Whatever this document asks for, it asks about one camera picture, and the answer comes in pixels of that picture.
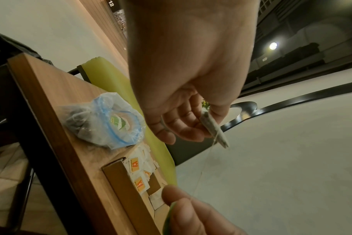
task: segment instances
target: hand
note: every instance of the hand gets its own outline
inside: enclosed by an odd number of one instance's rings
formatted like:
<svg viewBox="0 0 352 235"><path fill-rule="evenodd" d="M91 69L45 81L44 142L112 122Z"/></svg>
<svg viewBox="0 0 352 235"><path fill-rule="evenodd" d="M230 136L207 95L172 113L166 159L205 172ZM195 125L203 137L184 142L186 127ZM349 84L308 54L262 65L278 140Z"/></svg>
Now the hand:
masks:
<svg viewBox="0 0 352 235"><path fill-rule="evenodd" d="M170 212L172 235L246 235L213 207L192 198L176 186L166 186L162 198L169 206L176 202Z"/></svg>
<svg viewBox="0 0 352 235"><path fill-rule="evenodd" d="M217 123L247 76L258 0L122 0L128 66L148 127L163 142L201 142L202 97Z"/></svg>

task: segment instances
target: plastic bag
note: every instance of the plastic bag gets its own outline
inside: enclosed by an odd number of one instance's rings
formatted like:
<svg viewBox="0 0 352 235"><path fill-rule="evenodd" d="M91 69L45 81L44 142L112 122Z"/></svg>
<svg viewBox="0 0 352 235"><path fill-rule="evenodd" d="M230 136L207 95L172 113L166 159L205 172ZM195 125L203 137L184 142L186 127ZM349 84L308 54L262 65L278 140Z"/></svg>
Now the plastic bag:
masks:
<svg viewBox="0 0 352 235"><path fill-rule="evenodd" d="M91 103L61 108L63 125L95 145L117 149L144 139L144 118L118 93L104 93Z"/></svg>

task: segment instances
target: seat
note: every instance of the seat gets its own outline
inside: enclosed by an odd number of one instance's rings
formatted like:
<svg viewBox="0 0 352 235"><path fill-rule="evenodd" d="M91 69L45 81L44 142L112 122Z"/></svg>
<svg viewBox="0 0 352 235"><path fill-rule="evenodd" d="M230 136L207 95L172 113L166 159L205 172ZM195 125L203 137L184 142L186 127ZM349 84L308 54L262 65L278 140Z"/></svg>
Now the seat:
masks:
<svg viewBox="0 0 352 235"><path fill-rule="evenodd" d="M134 109L143 115L132 91L130 80L103 57L93 58L77 66L77 69L69 73L81 73L85 81L108 92L117 92ZM176 167L166 145L161 142L149 128L146 128L145 131L145 142L150 146L153 156L159 163L167 183L176 185Z"/></svg>

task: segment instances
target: wooden table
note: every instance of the wooden table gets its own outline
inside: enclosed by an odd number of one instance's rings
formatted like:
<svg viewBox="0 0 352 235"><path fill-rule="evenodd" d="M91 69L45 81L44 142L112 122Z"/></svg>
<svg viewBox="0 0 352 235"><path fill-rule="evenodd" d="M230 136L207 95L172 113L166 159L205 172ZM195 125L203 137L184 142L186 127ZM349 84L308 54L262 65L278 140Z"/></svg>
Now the wooden table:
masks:
<svg viewBox="0 0 352 235"><path fill-rule="evenodd" d="M69 234L136 234L101 170L119 151L77 139L57 115L104 92L26 54L0 67L0 105Z"/></svg>

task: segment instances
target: light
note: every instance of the light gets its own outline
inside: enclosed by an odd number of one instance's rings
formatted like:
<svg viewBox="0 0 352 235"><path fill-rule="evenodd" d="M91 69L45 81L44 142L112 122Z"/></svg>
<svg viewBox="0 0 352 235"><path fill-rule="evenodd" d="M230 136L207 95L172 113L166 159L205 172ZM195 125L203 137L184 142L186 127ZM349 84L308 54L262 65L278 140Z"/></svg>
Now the light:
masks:
<svg viewBox="0 0 352 235"><path fill-rule="evenodd" d="M278 47L277 43L271 43L269 46L270 50L275 50L277 47Z"/></svg>

